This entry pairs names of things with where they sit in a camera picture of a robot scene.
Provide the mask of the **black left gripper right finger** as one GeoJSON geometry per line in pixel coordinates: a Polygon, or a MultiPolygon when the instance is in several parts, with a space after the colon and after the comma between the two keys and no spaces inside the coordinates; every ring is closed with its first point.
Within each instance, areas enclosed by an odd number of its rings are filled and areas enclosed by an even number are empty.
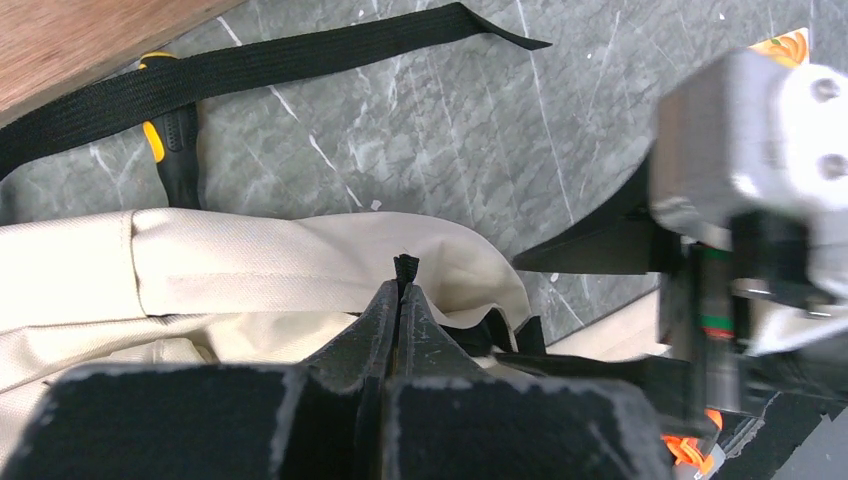
{"type": "Polygon", "coordinates": [[[403,373],[384,396],[387,479],[670,479],[645,395],[623,381],[403,373]]]}

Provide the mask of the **beige canvas backpack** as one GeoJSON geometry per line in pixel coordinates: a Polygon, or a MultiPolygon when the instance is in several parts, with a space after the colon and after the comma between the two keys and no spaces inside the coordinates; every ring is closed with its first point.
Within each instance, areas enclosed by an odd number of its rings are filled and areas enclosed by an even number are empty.
{"type": "Polygon", "coordinates": [[[452,327],[503,312],[553,342],[649,276],[515,274],[506,261],[587,215],[630,174],[674,74],[673,3],[474,1],[522,36],[430,47],[201,106],[205,211],[164,207],[134,130],[1,186],[1,454],[88,363],[298,361],[421,261],[452,327]]]}

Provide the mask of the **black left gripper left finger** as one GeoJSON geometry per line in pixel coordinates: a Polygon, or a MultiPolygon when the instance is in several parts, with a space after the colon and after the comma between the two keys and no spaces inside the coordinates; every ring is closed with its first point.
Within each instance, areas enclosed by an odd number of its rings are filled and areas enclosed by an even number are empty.
{"type": "Polygon", "coordinates": [[[5,479],[376,479],[401,284],[306,364],[89,364],[48,390],[5,479]]]}

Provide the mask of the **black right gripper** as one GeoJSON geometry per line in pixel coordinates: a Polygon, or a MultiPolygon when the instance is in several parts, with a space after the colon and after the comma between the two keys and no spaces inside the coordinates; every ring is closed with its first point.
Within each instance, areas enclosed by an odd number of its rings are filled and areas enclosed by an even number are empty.
{"type": "Polygon", "coordinates": [[[503,353],[498,362],[549,377],[620,380],[642,390],[665,432],[708,431],[708,410],[754,416],[770,393],[845,403],[844,306],[807,277],[800,222],[752,212],[731,223],[732,248],[693,244],[670,270],[670,232],[651,216],[649,155],[603,204],[562,233],[517,254],[540,273],[663,273],[659,340],[667,356],[605,362],[503,353]]]}

